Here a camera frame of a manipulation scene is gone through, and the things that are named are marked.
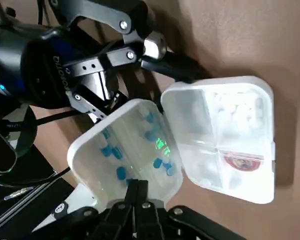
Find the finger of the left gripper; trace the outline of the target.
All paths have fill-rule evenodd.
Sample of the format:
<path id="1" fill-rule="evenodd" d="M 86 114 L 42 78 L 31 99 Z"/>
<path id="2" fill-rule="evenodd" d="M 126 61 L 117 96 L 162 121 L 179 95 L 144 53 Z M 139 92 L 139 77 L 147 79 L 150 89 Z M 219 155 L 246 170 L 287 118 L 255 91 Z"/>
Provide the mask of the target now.
<path id="1" fill-rule="evenodd" d="M 93 122 L 98 123 L 129 99 L 119 90 L 116 74 L 96 72 L 76 77 L 76 85 L 67 91 L 72 108 L 90 115 Z"/>
<path id="2" fill-rule="evenodd" d="M 168 51 L 142 0 L 51 0 L 49 5 L 58 23 L 68 29 L 79 19 L 90 19 L 120 33 L 124 47 L 136 48 L 135 59 L 143 69 L 186 83 L 199 78 L 197 61 Z"/>

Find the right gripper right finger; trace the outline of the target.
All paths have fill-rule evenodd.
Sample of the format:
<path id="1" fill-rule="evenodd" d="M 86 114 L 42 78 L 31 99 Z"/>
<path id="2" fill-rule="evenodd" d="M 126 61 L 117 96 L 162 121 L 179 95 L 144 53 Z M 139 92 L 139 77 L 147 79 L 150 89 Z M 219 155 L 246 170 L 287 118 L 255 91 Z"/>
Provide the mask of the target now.
<path id="1" fill-rule="evenodd" d="M 165 209 L 148 198 L 148 181 L 137 181 L 137 238 L 139 240 L 241 240 L 243 237 L 185 206 Z"/>

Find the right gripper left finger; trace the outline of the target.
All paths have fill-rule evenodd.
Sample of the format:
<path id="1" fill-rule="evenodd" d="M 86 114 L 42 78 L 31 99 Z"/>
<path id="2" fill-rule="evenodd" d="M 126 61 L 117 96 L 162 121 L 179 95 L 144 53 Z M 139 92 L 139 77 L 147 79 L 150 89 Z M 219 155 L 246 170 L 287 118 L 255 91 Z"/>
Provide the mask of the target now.
<path id="1" fill-rule="evenodd" d="M 93 207 L 82 207 L 34 232 L 36 240 L 118 240 L 122 233 L 132 237 L 129 218 L 136 199 L 138 180 L 129 182 L 125 198 L 99 213 Z"/>

